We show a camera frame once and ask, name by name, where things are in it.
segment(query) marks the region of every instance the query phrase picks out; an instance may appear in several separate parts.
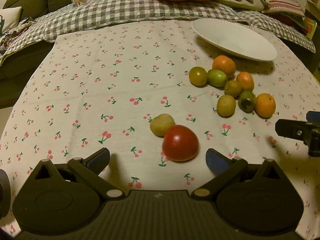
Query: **white bowl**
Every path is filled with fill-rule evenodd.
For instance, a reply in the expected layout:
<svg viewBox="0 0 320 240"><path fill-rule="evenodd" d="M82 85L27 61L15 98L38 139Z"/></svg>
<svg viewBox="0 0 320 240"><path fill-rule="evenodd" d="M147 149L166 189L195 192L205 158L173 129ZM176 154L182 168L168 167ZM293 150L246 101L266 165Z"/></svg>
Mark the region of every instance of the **white bowl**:
<svg viewBox="0 0 320 240"><path fill-rule="evenodd" d="M232 55L258 61L272 61L278 56L269 41L240 24L204 18L192 26L203 39Z"/></svg>

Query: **checkered blanket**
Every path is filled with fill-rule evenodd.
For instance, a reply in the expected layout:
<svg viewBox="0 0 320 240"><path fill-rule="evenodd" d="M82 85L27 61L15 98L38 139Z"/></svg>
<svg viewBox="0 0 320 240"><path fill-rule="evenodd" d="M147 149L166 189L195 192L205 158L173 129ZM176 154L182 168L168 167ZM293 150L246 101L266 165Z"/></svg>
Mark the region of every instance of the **checkered blanket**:
<svg viewBox="0 0 320 240"><path fill-rule="evenodd" d="M61 34L135 21L200 18L246 22L316 52L311 41L275 19L255 11L233 10L213 1L175 3L162 0L87 0L86 5L67 5L36 19L36 23L8 47L6 53L0 57L0 64L8 55L32 43L41 40L54 42Z"/></svg>

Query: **orange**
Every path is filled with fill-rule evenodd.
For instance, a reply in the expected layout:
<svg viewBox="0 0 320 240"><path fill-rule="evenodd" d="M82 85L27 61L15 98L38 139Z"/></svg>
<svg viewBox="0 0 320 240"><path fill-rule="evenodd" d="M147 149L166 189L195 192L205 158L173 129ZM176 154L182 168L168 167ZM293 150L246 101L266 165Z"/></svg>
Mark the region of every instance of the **orange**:
<svg viewBox="0 0 320 240"><path fill-rule="evenodd" d="M276 110L276 102L274 98L267 94L260 94L257 96L257 102L255 106L255 110L258 115L263 118L269 118L273 115Z"/></svg>
<svg viewBox="0 0 320 240"><path fill-rule="evenodd" d="M236 72L236 63L231 58L220 55L214 59L212 69L219 69L231 78Z"/></svg>
<svg viewBox="0 0 320 240"><path fill-rule="evenodd" d="M253 78L250 73L244 71L237 75L237 81L242 86L242 90L252 91L254 89Z"/></svg>

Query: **floral fabric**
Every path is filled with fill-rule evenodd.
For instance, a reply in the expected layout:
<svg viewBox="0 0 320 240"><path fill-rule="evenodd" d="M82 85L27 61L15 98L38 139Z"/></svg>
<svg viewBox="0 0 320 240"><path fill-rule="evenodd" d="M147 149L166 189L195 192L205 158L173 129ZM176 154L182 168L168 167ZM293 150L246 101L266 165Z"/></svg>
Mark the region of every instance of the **floral fabric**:
<svg viewBox="0 0 320 240"><path fill-rule="evenodd" d="M276 112L267 120L238 106L232 117L221 118L216 106L223 90L190 84L192 67L209 70L224 54L199 38L192 22L144 21L58 36L13 107L0 140L0 168L9 176L12 201L41 159L66 163L101 147L112 157L100 176L126 193L191 192L213 178L205 164L213 147L249 163L275 159L305 205L297 232L305 239L318 236L320 158L308 157L302 142L278 137L274 125L279 118L305 120L309 110L320 111L319 84L276 36L250 28L278 51L273 62L234 59L237 73L252 73L256 95L275 98ZM149 129L162 113L196 133L200 151L195 159L175 163L164 155L163 140ZM12 210L1 223L9 234L20 231Z"/></svg>

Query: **green sofa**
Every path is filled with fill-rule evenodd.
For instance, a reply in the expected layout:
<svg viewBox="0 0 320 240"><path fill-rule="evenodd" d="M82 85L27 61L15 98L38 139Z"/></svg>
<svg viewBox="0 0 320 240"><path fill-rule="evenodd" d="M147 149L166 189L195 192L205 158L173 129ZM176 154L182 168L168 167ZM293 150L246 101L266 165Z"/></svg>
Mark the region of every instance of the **green sofa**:
<svg viewBox="0 0 320 240"><path fill-rule="evenodd" d="M3 8L22 6L20 19L36 19L70 3L71 0L7 0ZM0 66L0 108L15 104L29 78L50 52L53 44L41 41L7 57Z"/></svg>

